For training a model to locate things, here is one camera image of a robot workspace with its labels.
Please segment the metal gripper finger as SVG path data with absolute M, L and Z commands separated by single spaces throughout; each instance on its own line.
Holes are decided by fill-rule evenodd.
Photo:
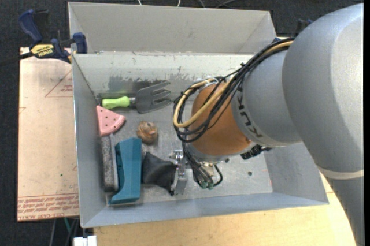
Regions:
M 183 195 L 187 185 L 188 177 L 186 175 L 186 169 L 183 166 L 179 166 L 176 169 L 175 182 L 173 185 L 174 195 Z
M 180 166 L 182 163 L 183 163 L 183 159 L 184 159 L 184 153 L 183 153 L 183 150 L 182 149 L 179 149 L 179 150 L 174 150 L 169 158 L 171 160 L 173 160 L 174 164 L 176 166 Z

